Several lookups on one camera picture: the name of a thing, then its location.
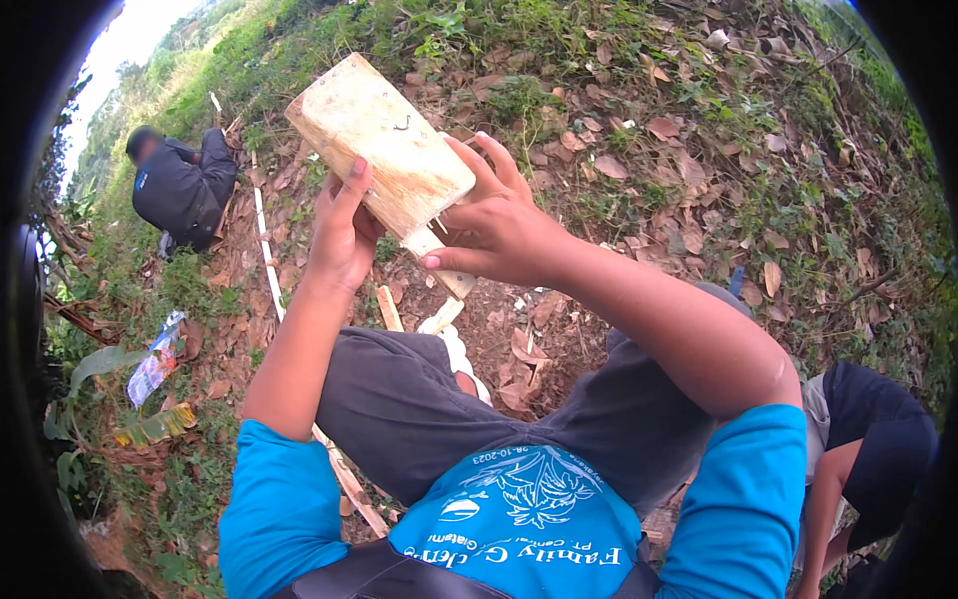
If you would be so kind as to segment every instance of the fingernail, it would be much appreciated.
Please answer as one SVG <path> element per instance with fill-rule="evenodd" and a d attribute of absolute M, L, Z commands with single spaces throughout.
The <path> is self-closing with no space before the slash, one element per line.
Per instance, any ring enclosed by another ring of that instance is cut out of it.
<path fill-rule="evenodd" d="M 362 156 L 357 156 L 356 159 L 353 161 L 353 170 L 350 172 L 350 174 L 365 173 L 366 165 L 367 165 L 366 159 L 363 158 Z"/>

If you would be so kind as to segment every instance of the hillside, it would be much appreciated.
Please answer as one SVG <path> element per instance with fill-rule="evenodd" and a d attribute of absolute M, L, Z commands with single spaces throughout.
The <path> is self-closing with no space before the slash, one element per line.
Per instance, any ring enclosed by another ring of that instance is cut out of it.
<path fill-rule="evenodd" d="M 92 242 L 82 269 L 64 264 L 72 291 L 55 290 L 126 351 L 146 349 L 174 310 L 203 337 L 140 409 L 125 394 L 131 365 L 52 405 L 48 422 L 64 424 L 74 455 L 63 496 L 98 559 L 110 556 L 111 569 L 157 596 L 224 594 L 217 519 L 244 390 L 278 325 L 252 153 L 288 299 L 325 171 L 283 110 L 351 52 L 436 129 L 500 140 L 536 202 L 576 235 L 692 282 L 727 287 L 742 266 L 742 298 L 803 380 L 855 361 L 941 418 L 958 308 L 941 181 L 914 105 L 854 18 L 786 0 L 226 0 L 177 23 L 146 66 L 125 68 L 90 125 L 72 193 L 96 192 L 82 223 Z M 715 44 L 717 30 L 727 46 Z M 224 243 L 165 263 L 159 233 L 132 209 L 125 140 L 151 123 L 198 146 L 213 124 L 209 91 L 233 123 L 227 139 L 245 174 Z M 445 300 L 388 238 L 352 324 L 383 326 L 375 287 L 384 284 L 406 330 Z M 482 281 L 456 322 L 496 407 L 526 420 L 556 410 L 576 377 L 604 362 L 608 325 L 575 301 L 536 316 L 544 297 Z M 52 314 L 48 325 L 49 354 L 69 379 L 98 344 Z M 498 393 L 517 328 L 535 330 L 554 361 L 535 397 Z M 196 416 L 185 434 L 139 450 L 114 441 L 114 430 L 182 402 Z M 401 515 L 369 492 L 385 517 Z M 370 534 L 356 515 L 344 531 Z"/>

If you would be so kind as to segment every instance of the black pants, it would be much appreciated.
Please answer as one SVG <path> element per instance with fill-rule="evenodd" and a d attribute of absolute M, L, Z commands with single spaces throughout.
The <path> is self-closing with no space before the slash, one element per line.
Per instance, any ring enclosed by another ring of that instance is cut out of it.
<path fill-rule="evenodd" d="M 699 286 L 751 317 L 725 289 Z M 463 392 L 437 337 L 347 327 L 332 351 L 316 423 L 406 506 L 476 451 L 553 445 L 587 461 L 647 515 L 695 469 L 715 419 L 679 391 L 639 343 L 613 329 L 608 362 L 536 423 Z"/>
<path fill-rule="evenodd" d="M 226 138 L 221 130 L 209 128 L 203 132 L 199 169 L 203 172 L 203 178 L 209 184 L 219 208 L 226 208 L 226 202 L 233 195 L 233 184 L 237 180 L 237 163 L 230 159 Z"/>

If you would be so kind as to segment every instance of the blue long-sleeve shirt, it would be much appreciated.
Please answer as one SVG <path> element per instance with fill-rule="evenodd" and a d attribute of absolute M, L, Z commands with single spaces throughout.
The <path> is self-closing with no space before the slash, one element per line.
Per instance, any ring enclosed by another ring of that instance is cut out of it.
<path fill-rule="evenodd" d="M 232 599 L 261 599 L 346 556 L 340 493 L 319 443 L 247 421 L 237 444 L 219 567 Z M 657 597 L 782 597 L 805 453 L 797 407 L 753 408 L 720 428 L 682 502 Z M 466 457 L 389 535 L 398 552 L 517 599 L 608 597 L 641 539 L 638 517 L 602 476 L 549 446 Z"/>

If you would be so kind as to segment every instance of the white leaf print on shirt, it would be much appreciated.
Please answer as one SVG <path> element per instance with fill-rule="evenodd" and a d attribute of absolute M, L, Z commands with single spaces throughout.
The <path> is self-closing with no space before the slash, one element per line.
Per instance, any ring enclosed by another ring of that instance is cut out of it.
<path fill-rule="evenodd" d="M 462 483 L 464 487 L 495 484 L 512 509 L 507 512 L 515 526 L 560 524 L 576 506 L 602 488 L 579 466 L 564 459 L 551 447 L 538 447 L 524 455 L 490 464 Z"/>

